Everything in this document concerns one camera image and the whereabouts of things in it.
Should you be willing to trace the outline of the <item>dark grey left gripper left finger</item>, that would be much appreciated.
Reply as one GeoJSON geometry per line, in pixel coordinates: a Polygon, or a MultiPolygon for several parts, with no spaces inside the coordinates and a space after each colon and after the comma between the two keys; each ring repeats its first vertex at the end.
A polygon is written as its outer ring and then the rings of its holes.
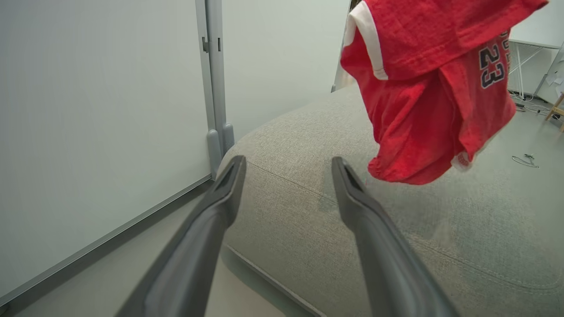
{"type": "Polygon", "coordinates": [[[234,156],[115,317],[204,317],[224,235],[236,220],[246,176],[234,156]]]}

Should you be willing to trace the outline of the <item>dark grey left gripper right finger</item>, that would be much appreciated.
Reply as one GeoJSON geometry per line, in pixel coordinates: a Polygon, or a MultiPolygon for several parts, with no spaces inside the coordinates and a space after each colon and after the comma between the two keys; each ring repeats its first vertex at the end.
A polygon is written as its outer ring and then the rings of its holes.
{"type": "Polygon", "coordinates": [[[372,317],[459,317],[353,167],[335,156],[331,172],[341,219],[355,237],[372,317]]]}

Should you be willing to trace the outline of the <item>red number 23 jersey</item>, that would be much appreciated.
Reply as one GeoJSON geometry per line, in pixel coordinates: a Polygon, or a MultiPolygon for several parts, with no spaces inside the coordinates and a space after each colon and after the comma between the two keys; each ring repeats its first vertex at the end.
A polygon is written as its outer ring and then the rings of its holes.
{"type": "Polygon", "coordinates": [[[469,170],[516,114],[510,30],[550,0],[359,0],[340,64],[358,83],[373,178],[423,185],[469,170]]]}

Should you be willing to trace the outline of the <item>grey fabric sofa cushion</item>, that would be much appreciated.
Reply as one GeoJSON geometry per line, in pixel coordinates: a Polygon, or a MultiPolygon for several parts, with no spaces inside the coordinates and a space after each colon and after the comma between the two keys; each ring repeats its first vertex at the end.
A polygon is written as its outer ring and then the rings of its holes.
{"type": "Polygon", "coordinates": [[[241,207],[224,243],[322,316],[371,314],[353,234],[340,219],[331,159],[342,156],[463,316],[564,317],[564,133],[518,112],[468,171],[426,185],[368,174],[378,146],[357,87],[246,134],[241,207]]]}

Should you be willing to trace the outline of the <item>light wooden stool leg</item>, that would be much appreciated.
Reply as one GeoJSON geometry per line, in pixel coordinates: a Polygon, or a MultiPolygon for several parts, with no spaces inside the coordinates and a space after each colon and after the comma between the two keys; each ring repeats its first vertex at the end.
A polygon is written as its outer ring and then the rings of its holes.
{"type": "Polygon", "coordinates": [[[554,115],[558,115],[560,119],[563,120],[563,123],[560,127],[561,133],[564,132],[564,110],[559,107],[562,104],[562,102],[564,102],[564,92],[560,93],[558,100],[552,106],[552,108],[548,112],[548,115],[545,118],[545,121],[549,121],[554,115]]]}

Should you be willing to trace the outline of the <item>white partition panel grey frame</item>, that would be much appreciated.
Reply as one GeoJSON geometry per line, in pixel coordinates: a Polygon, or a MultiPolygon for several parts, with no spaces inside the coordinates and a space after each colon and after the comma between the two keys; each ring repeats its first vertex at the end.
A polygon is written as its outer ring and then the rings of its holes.
{"type": "Polygon", "coordinates": [[[206,0],[0,0],[0,314],[214,176],[206,0]]]}
{"type": "Polygon", "coordinates": [[[352,0],[205,0],[222,154],[333,91],[352,0]]]}

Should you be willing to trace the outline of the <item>white metal table frame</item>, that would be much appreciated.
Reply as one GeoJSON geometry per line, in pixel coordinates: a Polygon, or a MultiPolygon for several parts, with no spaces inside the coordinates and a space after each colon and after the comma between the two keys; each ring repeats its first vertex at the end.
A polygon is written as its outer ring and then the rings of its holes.
{"type": "Polygon", "coordinates": [[[564,42],[556,48],[510,42],[510,48],[510,94],[555,103],[564,92],[564,42]]]}

